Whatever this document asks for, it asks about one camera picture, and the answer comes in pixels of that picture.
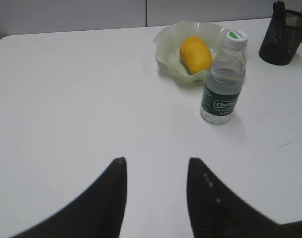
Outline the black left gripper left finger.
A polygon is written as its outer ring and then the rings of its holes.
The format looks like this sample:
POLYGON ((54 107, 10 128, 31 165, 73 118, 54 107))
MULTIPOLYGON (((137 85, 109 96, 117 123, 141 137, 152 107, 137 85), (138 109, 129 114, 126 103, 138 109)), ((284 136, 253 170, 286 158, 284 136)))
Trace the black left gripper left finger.
POLYGON ((127 164, 114 159, 75 200, 17 238, 117 238, 127 198, 127 164))

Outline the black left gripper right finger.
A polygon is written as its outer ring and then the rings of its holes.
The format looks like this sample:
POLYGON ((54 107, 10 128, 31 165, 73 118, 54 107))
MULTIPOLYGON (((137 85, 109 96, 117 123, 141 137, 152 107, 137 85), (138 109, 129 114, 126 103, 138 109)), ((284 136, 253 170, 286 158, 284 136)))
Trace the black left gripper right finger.
POLYGON ((302 221, 279 225, 229 189, 200 158, 190 158, 187 205, 196 238, 302 238, 302 221))

